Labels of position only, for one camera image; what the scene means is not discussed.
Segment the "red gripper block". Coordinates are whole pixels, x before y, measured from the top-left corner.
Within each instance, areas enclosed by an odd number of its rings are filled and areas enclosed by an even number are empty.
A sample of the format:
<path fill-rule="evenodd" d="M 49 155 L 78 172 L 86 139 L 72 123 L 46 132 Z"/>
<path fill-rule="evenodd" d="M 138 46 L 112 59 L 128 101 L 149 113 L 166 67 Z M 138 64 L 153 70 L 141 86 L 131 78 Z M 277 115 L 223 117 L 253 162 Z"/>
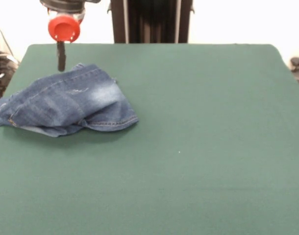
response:
<path fill-rule="evenodd" d="M 85 11 L 81 13 L 66 13 L 48 11 L 49 35 L 57 41 L 58 70 L 64 71 L 66 65 L 66 52 L 64 42 L 74 42 L 80 35 L 80 24 L 82 23 Z"/>

